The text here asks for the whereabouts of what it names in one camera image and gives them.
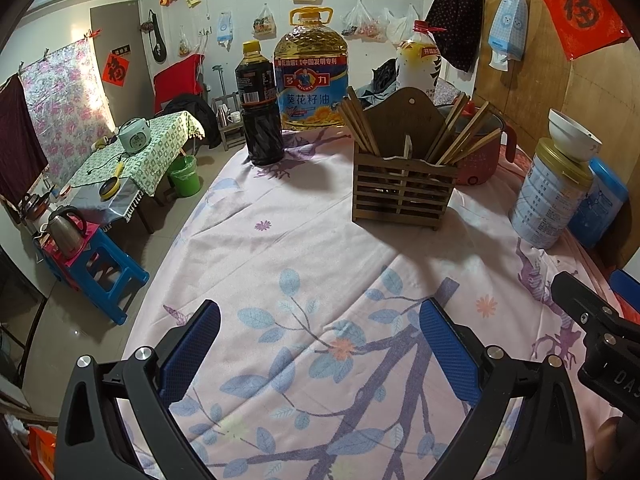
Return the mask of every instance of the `green trash can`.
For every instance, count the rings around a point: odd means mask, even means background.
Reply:
[[[193,155],[176,158],[169,166],[168,173],[179,196],[193,196],[199,192],[198,161]]]

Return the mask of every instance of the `curtain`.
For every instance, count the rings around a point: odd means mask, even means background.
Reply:
[[[49,172],[63,186],[115,129],[90,40],[67,45],[24,69],[24,96]]]

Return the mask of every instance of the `hand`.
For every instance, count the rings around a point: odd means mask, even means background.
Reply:
[[[587,480],[597,480],[620,452],[616,443],[619,416],[612,416],[598,428],[593,447],[587,450]]]

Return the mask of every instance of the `soy sauce bottle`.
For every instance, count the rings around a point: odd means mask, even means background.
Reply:
[[[242,52],[236,82],[249,159],[256,166],[270,166],[284,156],[273,63],[260,53],[257,40],[243,43]]]

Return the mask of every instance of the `white bottle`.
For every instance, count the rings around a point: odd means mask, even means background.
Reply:
[[[396,89],[417,88],[433,101],[441,63],[440,50],[429,33],[427,23],[416,20],[414,34],[398,46]]]

